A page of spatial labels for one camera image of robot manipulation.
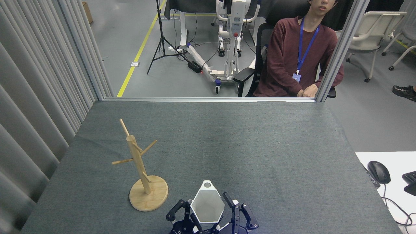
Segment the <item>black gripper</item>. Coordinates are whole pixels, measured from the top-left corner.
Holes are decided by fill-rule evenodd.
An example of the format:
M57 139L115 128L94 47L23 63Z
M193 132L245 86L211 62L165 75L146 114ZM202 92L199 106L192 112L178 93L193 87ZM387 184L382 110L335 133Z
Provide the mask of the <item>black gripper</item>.
M193 200L179 200L176 205L167 213L166 220L173 225L171 234L248 234L249 230L259 227L248 203L240 203L238 200L232 200L227 192L222 194L228 206L232 209L231 221L225 226L220 227L217 223L206 229L196 219L195 214L191 214L190 205ZM184 208L183 220L176 221L176 213L179 209ZM246 222L240 222L240 213L244 214Z

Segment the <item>person's left hand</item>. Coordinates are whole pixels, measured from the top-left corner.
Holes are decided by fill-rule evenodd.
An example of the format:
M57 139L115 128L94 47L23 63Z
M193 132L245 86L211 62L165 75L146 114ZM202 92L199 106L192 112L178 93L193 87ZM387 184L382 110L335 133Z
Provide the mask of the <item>person's left hand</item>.
M312 84L304 89L302 97L314 98L317 92L318 92L318 86L316 84Z

